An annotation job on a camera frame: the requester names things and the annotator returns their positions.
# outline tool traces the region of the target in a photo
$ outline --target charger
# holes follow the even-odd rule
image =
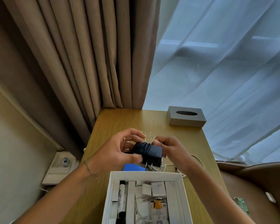
[[[131,151],[127,153],[140,154],[143,157],[143,164],[160,167],[162,163],[162,152],[163,148],[160,146],[156,146],[146,142],[137,142],[131,149]]]

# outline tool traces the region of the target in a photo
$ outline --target sheer curtain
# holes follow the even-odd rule
[[[280,161],[280,0],[168,4],[143,109],[201,108],[216,160]]]

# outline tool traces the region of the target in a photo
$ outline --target bracelet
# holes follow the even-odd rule
[[[97,177],[97,175],[94,175],[94,174],[91,172],[91,169],[90,169],[90,167],[89,167],[89,165],[88,165],[87,159],[85,160],[85,163],[86,163],[87,169],[89,170],[89,172],[91,173],[91,175]]]

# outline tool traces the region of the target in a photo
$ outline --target desk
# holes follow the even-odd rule
[[[112,135],[130,127],[144,131],[147,142],[150,140],[150,132],[153,132],[155,137],[174,135],[191,154],[198,156],[203,161],[205,169],[228,193],[203,130],[195,127],[169,125],[166,114],[167,112],[164,111],[101,109],[82,161],[91,157]],[[168,166],[166,171],[174,171],[174,167]],[[109,175],[109,173],[102,174],[93,179],[62,223],[101,223]],[[213,223],[188,178],[184,178],[184,186],[193,223]]]

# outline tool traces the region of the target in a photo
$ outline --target brown leather chair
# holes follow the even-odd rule
[[[254,166],[217,162],[232,198],[243,198],[256,224],[280,224],[280,162]],[[269,201],[265,192],[273,195]]]

